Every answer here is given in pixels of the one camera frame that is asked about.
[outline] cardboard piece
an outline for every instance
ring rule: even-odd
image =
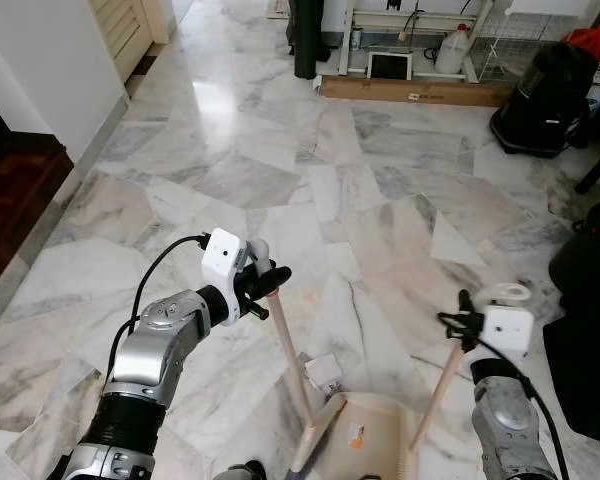
[[[320,95],[328,98],[501,107],[513,86],[419,82],[324,75]]]

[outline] wire rack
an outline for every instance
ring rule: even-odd
[[[582,20],[576,17],[504,11],[511,0],[496,0],[471,58],[482,83],[516,83],[543,46],[563,38]]]

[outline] red bag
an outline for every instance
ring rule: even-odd
[[[563,40],[586,50],[600,62],[600,25],[598,28],[579,28],[574,30]]]

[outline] robotic arm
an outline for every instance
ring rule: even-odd
[[[473,376],[472,423],[482,445],[485,476],[488,480],[557,480],[540,447],[538,413],[531,403],[535,391],[530,391],[530,383],[523,383],[526,377],[521,378],[518,368],[533,328],[533,316],[522,308],[530,292],[521,285],[504,284],[481,294],[476,303],[482,313],[463,290],[460,312],[440,313],[438,318],[447,325],[448,336],[462,340],[464,361]]]
[[[255,301],[291,276],[290,269],[275,268],[265,242],[221,229],[208,239],[202,272],[208,285],[144,309],[116,356],[89,430],[49,480],[149,480],[158,429],[187,355],[220,323],[231,325],[249,312],[267,318]]]

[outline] white plastic jug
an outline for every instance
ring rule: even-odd
[[[442,41],[438,58],[436,58],[436,71],[439,73],[458,73],[468,51],[467,26],[461,23],[455,32]]]

